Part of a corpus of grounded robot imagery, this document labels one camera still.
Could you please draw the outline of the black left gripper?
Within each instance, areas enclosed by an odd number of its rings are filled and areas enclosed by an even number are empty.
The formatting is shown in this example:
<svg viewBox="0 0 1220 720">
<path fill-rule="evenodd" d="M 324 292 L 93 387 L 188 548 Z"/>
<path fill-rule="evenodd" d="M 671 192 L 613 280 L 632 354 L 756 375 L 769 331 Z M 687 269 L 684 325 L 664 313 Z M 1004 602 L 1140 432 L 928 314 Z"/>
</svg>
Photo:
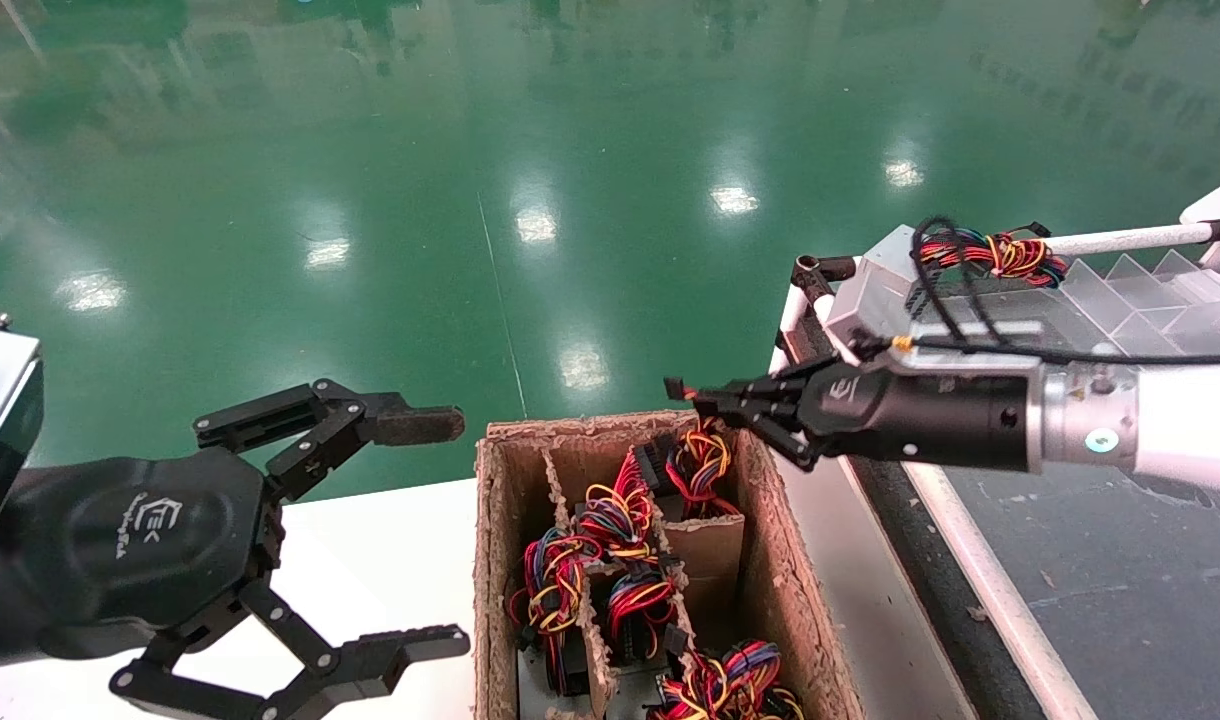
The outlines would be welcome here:
<svg viewBox="0 0 1220 720">
<path fill-rule="evenodd" d="M 323 719 L 390 696 L 410 665 L 468 653 L 467 635 L 451 624 L 328 644 L 264 580 L 284 542 L 276 502 L 300 500 L 366 445 L 440 445 L 465 425 L 456 406 L 414 408 L 399 392 L 321 378 L 199 416 L 196 445 L 207 450 L 190 456 L 26 470 L 15 567 L 40 603 L 40 650 L 112 657 L 146 646 L 109 689 L 170 719 Z M 281 439 L 293 445 L 264 475 L 235 455 Z M 176 674 L 181 657 L 246 617 L 303 665 L 284 688 L 264 697 Z"/>
</svg>

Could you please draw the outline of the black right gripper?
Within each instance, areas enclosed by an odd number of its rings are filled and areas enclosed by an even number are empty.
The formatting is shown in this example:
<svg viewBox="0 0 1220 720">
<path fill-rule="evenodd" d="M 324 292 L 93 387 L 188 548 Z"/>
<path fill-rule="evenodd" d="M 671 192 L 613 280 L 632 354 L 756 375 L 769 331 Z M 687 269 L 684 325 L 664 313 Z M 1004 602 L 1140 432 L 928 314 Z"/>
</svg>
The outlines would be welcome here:
<svg viewBox="0 0 1220 720">
<path fill-rule="evenodd" d="M 1014 375 L 904 375 L 820 358 L 693 389 L 692 405 L 748 430 L 802 471 L 813 471 L 821 456 L 1035 467 L 1028 381 Z"/>
</svg>

